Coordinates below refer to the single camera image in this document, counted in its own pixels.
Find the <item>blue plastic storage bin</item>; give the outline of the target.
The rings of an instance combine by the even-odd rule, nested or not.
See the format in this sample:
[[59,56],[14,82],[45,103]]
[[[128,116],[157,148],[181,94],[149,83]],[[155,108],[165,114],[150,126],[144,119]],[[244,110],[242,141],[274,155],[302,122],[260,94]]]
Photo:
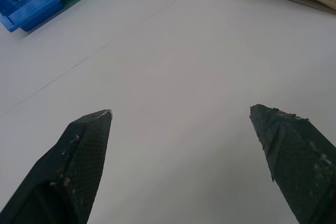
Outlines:
[[62,0],[0,0],[0,22],[10,32],[28,32],[63,6]]

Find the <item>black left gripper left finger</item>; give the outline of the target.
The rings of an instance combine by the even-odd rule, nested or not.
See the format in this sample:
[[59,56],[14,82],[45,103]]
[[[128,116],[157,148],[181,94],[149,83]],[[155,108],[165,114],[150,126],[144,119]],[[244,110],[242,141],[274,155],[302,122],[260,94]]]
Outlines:
[[87,224],[112,122],[101,110],[71,122],[0,212],[0,224]]

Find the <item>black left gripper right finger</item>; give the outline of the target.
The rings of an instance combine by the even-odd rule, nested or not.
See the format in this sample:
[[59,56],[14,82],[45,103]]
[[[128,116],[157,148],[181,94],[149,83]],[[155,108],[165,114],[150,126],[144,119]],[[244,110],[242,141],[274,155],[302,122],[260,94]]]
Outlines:
[[249,118],[299,224],[336,224],[336,147],[296,114],[256,104]]

